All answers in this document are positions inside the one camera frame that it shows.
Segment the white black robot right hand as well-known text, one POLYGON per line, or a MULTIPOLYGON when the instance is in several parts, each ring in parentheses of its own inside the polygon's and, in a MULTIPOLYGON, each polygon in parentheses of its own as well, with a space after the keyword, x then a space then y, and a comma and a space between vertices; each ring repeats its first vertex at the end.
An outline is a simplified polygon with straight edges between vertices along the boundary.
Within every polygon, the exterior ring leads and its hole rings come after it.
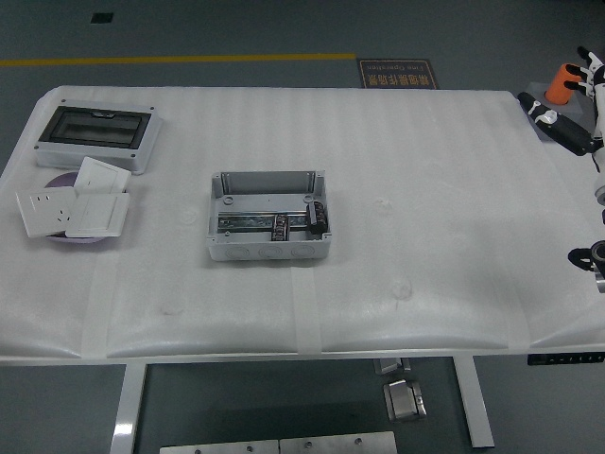
POLYGON ((551 107, 555 101, 546 94, 543 103, 528 92, 521 92, 518 102, 529 121, 547 137, 577 156, 590 155, 598 174, 594 194, 596 201, 604 204, 604 60, 596 53, 578 47, 578 54, 585 60, 585 66, 566 63, 562 66, 562 77, 553 80, 555 87, 569 94, 578 92, 588 97, 594 107, 595 126, 587 131, 579 123, 551 107))

